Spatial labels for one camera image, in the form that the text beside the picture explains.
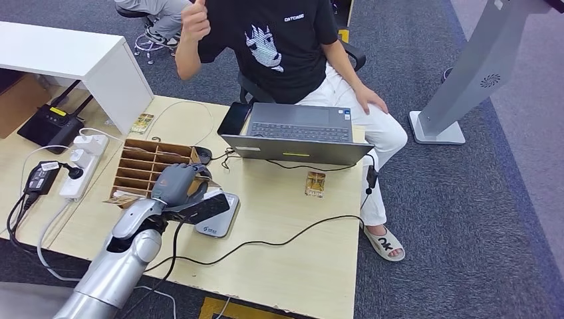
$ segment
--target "thumbs up gesture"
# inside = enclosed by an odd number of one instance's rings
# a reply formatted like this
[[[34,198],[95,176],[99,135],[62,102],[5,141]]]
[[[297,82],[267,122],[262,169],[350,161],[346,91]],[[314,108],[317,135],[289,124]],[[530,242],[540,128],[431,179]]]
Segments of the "thumbs up gesture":
[[[202,40],[211,31],[206,0],[196,0],[182,10],[182,37],[191,42]]]

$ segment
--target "white sandal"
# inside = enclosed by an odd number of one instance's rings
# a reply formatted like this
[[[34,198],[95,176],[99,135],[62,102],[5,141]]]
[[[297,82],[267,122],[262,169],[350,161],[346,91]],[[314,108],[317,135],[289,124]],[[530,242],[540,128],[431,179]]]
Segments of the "white sandal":
[[[372,247],[378,253],[378,255],[382,256],[383,259],[387,261],[402,261],[405,258],[405,249],[400,244],[398,239],[390,232],[389,229],[386,228],[386,234],[384,236],[376,236],[371,234],[366,227],[363,229],[365,235],[370,240]],[[388,254],[396,249],[401,249],[402,252],[397,256],[389,256]]]

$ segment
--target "black office chair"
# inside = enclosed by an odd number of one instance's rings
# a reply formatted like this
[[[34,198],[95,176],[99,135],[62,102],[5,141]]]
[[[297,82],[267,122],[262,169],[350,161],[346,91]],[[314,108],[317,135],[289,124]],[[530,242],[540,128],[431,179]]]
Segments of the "black office chair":
[[[352,45],[342,42],[345,51],[349,56],[355,61],[354,71],[358,72],[364,64],[366,64],[366,55],[360,51],[360,49],[353,47]],[[237,75],[237,82],[241,86],[241,92],[239,93],[239,99],[243,104],[254,104],[255,102],[263,103],[274,103],[274,99],[266,91],[256,85],[253,81],[248,79],[241,71]],[[251,100],[247,101],[247,94],[250,94]]]
[[[122,7],[118,6],[117,3],[116,3],[116,11],[118,11],[118,14],[124,18],[143,18],[144,29],[147,29],[148,27],[152,27],[154,24],[154,20],[152,19],[157,19],[151,16],[149,13],[123,9]],[[135,56],[138,56],[139,54],[141,54],[141,51],[145,52],[148,59],[147,63],[153,64],[155,63],[155,61],[151,58],[151,53],[160,50],[162,48],[168,48],[168,47],[165,47],[164,45],[159,45],[158,43],[149,40],[147,37],[145,37],[145,32],[143,32],[139,37],[137,37],[137,39],[135,39],[133,54]],[[168,48],[168,49],[171,51],[170,55],[174,56],[174,49],[173,48]]]

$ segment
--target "mouse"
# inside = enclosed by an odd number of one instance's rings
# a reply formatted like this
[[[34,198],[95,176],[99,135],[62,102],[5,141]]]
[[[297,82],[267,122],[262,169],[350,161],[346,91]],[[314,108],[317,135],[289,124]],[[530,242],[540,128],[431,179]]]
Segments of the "mouse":
[[[200,163],[207,165],[212,161],[212,151],[207,148],[196,146],[196,153],[200,159]]]

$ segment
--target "black t-shirt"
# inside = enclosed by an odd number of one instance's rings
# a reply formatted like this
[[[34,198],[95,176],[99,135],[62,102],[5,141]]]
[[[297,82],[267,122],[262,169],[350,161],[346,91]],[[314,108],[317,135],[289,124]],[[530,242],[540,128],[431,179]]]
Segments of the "black t-shirt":
[[[207,0],[206,7],[202,63],[233,49],[241,72],[278,103],[294,104],[324,81],[321,44],[338,39],[329,0]]]

